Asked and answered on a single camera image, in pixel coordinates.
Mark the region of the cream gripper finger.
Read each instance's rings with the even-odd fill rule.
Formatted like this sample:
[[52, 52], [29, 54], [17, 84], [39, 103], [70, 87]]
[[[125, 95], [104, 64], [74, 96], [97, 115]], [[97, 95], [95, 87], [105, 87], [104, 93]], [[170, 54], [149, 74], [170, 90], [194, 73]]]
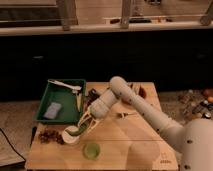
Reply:
[[99, 122], [96, 120], [87, 121], [86, 122], [86, 132], [87, 133], [91, 132], [93, 129], [95, 129], [97, 127], [98, 124], [99, 124]]
[[90, 124], [91, 115], [89, 111], [86, 111], [78, 122], [78, 127], [88, 127]]

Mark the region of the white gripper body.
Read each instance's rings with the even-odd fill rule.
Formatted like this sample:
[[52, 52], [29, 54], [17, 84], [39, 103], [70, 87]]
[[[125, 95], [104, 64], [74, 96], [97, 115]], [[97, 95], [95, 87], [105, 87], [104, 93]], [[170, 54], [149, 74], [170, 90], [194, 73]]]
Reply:
[[95, 125], [99, 122], [99, 120], [101, 118], [101, 113], [98, 109], [89, 107], [85, 113], [85, 116], [86, 116], [85, 123], [87, 125]]

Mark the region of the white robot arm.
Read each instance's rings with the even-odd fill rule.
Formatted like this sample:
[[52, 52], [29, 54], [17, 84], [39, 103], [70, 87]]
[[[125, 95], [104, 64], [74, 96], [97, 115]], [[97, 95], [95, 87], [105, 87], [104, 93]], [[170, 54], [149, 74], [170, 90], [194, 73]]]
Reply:
[[89, 105], [78, 126], [88, 123], [87, 131], [92, 131], [119, 99], [128, 102], [164, 141], [182, 154], [180, 171], [213, 171], [213, 120], [199, 118], [182, 126], [137, 95], [120, 76], [110, 79], [109, 87]]

